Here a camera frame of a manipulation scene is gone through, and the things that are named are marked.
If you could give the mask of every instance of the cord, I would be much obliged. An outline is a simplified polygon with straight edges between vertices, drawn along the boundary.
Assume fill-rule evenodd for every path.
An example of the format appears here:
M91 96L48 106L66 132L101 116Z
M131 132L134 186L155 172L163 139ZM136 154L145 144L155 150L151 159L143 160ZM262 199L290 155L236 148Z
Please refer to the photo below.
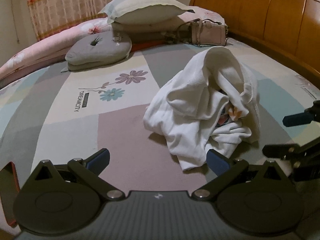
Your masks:
M12 18L13 18L14 30L15 30L15 32L16 32L16 37L17 37L17 43L18 43L18 44L20 44L19 37L18 37L18 32L17 32L16 21L15 21L15 19L14 19L13 3L12 3L12 0L11 0L11 12L12 12Z

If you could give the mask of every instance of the headboard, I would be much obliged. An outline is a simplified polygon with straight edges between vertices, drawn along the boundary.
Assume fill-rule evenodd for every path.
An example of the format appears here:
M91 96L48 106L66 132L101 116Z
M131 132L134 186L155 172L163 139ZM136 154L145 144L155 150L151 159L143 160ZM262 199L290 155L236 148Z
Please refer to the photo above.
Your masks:
M190 5L219 13L230 37L320 88L320 0L191 0Z

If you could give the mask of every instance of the mattress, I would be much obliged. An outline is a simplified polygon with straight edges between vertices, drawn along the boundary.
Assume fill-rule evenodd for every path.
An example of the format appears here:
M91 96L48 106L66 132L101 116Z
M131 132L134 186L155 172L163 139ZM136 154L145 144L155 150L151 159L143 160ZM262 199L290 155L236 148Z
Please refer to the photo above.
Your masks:
M241 143L234 158L262 164L266 144L303 145L320 136L320 124L287 128L282 119L303 112L320 99L320 91L296 72L233 39L227 48L252 70L260 93L261 139ZM20 187L43 159L64 164L87 158L101 148L110 151L110 164L100 177L126 194L130 190L190 193L215 178L207 165L182 172L164 137L142 124L146 107L158 90L198 52L186 44L162 45L135 52L109 67L65 72L66 62L40 69L0 90L0 168L12 161ZM289 163L278 161L289 174ZM320 181L299 184L306 211L297 235L319 239ZM17 234L0 211L0 228Z

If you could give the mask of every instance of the gray pillow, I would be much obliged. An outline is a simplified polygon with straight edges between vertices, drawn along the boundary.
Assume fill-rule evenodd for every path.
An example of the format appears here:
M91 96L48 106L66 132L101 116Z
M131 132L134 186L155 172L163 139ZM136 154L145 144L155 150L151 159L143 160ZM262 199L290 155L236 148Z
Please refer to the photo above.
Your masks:
M86 36L66 54L68 69L77 71L116 63L128 57L131 47L130 37L123 32L111 30Z

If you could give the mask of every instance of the white sweatshirt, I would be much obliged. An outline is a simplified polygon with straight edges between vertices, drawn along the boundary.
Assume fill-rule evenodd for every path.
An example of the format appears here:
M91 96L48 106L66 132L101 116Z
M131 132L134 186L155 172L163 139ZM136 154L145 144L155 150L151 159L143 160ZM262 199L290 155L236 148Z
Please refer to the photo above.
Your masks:
M212 47L195 55L159 90L143 124L165 136L182 170L202 166L209 149L230 157L242 139L259 139L257 86L252 72L229 49ZM234 122L216 127L224 108Z

